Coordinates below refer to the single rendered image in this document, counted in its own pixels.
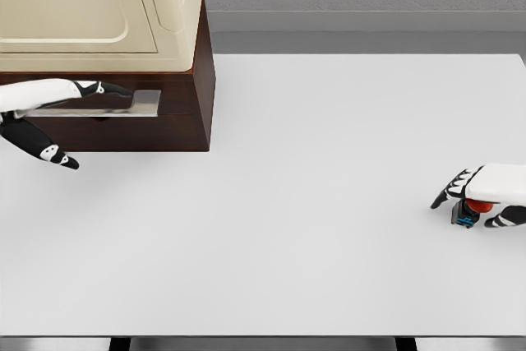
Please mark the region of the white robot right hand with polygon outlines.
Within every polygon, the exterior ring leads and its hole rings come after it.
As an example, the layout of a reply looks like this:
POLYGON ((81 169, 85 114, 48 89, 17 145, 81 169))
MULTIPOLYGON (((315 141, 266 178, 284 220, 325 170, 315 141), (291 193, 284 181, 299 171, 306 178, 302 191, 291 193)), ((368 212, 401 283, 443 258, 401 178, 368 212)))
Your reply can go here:
POLYGON ((485 164, 458 173, 432 202, 434 210, 449 199, 490 202, 504 208, 487 219, 487 228, 526 224, 526 164, 485 164))

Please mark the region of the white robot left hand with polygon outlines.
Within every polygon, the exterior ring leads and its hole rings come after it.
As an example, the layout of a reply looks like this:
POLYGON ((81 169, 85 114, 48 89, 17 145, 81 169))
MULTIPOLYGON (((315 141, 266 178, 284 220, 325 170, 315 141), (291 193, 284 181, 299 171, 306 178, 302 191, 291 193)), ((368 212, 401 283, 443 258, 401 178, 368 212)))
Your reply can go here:
POLYGON ((130 90, 103 81, 49 78, 0 85, 0 137, 36 159, 77 170, 79 163, 25 115, 48 104, 95 94, 132 96, 130 90))

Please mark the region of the red button switch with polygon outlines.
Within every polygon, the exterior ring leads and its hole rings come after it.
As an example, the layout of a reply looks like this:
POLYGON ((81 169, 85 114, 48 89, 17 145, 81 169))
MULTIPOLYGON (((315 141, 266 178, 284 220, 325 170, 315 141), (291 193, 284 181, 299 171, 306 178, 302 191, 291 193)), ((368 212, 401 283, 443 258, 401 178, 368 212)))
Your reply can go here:
POLYGON ((490 202, 461 199, 453 207, 451 223, 470 229, 479 221, 480 214, 491 211, 493 206, 490 202))

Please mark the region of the brown drawer with metal handle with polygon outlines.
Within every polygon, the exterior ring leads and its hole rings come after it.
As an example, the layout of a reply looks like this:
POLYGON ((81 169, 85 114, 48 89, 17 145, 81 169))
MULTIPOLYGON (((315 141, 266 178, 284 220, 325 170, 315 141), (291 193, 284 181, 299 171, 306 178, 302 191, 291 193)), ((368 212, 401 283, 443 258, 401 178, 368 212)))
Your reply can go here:
POLYGON ((160 90, 127 90, 103 81, 74 81, 49 78, 0 85, 0 117, 12 113, 14 118, 153 118, 158 115, 160 90), (87 96, 118 95, 131 97, 127 109, 51 109, 69 99, 87 96))

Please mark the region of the dark brown wooden cabinet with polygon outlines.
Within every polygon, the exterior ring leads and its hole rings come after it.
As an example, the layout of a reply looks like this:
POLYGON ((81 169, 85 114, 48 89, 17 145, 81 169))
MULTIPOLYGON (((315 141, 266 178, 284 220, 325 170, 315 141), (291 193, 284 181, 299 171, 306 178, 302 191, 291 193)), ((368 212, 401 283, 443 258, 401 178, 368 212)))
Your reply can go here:
MULTIPOLYGON (((49 78, 103 81, 132 92, 160 90, 153 118, 25 117, 70 153, 207 151, 210 148, 215 65, 205 4, 192 9, 197 24, 193 59, 176 57, 184 38, 167 52, 1 53, 0 85, 49 78)), ((51 104, 51 109, 127 109, 131 97, 96 94, 51 104)))

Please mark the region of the cream microwave oven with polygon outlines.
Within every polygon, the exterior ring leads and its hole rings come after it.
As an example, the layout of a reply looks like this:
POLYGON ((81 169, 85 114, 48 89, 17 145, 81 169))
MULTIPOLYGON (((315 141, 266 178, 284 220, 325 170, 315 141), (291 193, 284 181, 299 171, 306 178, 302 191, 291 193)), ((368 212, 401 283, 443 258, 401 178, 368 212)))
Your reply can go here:
POLYGON ((0 0, 0 72, 184 72, 201 0, 0 0))

